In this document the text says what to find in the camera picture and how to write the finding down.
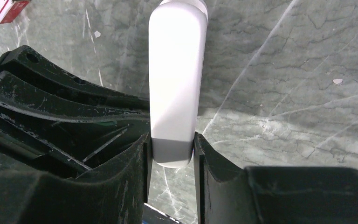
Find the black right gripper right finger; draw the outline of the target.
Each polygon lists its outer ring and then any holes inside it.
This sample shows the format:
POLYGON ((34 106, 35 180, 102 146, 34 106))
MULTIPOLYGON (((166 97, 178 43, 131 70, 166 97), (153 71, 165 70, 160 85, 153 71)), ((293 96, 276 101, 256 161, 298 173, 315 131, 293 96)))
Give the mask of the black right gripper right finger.
POLYGON ((240 168, 194 136, 201 224, 358 224, 358 170, 344 167, 240 168))

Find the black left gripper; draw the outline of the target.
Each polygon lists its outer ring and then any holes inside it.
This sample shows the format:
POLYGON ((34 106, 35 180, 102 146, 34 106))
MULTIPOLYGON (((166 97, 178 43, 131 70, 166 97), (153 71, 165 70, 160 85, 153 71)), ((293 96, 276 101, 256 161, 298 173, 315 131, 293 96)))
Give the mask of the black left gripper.
POLYGON ((39 62, 0 59, 0 170, 76 178, 129 148, 149 121, 68 123, 43 119, 39 62))

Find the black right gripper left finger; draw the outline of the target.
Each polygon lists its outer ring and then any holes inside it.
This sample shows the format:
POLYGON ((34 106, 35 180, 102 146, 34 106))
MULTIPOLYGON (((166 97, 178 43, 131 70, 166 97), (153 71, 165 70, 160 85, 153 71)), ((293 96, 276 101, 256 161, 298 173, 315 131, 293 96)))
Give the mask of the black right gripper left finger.
POLYGON ((0 224, 139 224, 151 176, 151 138, 78 178, 0 171, 0 224))

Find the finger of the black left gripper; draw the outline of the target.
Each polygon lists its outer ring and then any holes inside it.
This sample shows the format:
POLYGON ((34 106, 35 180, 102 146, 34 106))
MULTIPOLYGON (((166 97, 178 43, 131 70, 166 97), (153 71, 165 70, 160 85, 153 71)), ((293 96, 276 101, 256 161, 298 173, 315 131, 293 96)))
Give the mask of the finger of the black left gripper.
POLYGON ((0 108, 68 123, 150 120, 147 99, 83 80, 27 45, 0 57, 0 108))

